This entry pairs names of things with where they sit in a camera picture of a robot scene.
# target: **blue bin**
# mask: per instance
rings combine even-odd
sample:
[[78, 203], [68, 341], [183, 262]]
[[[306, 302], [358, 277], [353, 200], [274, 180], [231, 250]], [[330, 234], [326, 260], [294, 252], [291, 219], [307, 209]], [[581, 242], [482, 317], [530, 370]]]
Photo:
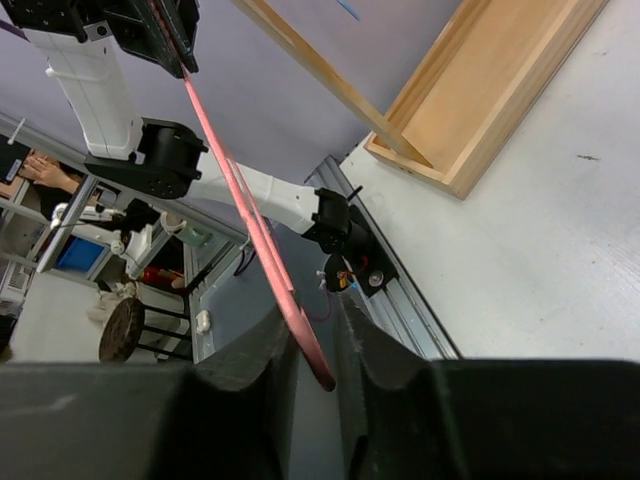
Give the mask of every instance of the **blue bin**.
[[76, 238], [71, 242], [67, 251], [58, 258], [56, 268], [88, 272], [104, 248], [102, 245]]

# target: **bolt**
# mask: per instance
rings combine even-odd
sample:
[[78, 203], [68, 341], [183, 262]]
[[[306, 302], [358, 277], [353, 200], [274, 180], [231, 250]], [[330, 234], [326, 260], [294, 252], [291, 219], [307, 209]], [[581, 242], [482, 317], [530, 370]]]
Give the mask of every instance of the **bolt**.
[[380, 270], [371, 272], [371, 275], [369, 275], [370, 286], [372, 286], [373, 288], [377, 288], [382, 285], [382, 282], [384, 282], [384, 273], [382, 273]]

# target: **stool seat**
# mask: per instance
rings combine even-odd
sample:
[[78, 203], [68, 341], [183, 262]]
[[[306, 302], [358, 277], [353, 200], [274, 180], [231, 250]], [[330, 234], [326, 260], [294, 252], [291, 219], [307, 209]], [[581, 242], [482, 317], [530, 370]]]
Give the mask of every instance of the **stool seat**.
[[133, 355], [144, 331], [144, 317], [144, 304], [137, 298], [125, 298], [116, 306], [100, 338], [101, 362], [124, 362]]

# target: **wooden stick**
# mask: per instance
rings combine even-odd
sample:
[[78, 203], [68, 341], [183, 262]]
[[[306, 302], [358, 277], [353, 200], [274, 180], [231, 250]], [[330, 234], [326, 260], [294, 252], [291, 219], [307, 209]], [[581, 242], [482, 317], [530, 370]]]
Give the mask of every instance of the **wooden stick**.
[[358, 118], [365, 122], [392, 149], [401, 155], [431, 167], [418, 150], [371, 103], [309, 45], [264, 0], [231, 0], [271, 39], [296, 59]]

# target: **stool leg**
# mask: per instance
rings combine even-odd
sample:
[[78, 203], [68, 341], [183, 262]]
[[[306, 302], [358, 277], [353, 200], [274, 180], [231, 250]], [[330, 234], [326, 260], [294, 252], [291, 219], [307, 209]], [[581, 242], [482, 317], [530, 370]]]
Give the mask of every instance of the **stool leg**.
[[159, 333], [160, 335], [165, 335], [167, 337], [179, 338], [180, 340], [186, 340], [187, 342], [191, 342], [190, 335], [183, 335], [181, 333], [175, 333], [169, 330], [162, 330], [161, 328], [152, 327], [150, 325], [144, 325], [142, 329], [148, 332]]
[[152, 312], [162, 313], [162, 314], [167, 315], [169, 317], [184, 318], [185, 320], [190, 320], [189, 315], [187, 315], [185, 313], [176, 313], [176, 312], [172, 312], [170, 310], [164, 310], [163, 308], [152, 307], [150, 305], [145, 305], [144, 308], [145, 308], [145, 310], [151, 310]]
[[181, 360], [186, 360], [187, 362], [191, 362], [193, 359], [188, 357], [187, 355], [182, 355], [180, 353], [169, 352], [167, 350], [162, 350], [161, 348], [151, 347], [149, 345], [138, 344], [137, 347], [141, 350], [147, 350], [149, 352], [159, 353], [162, 355], [166, 355], [167, 357], [179, 358]]

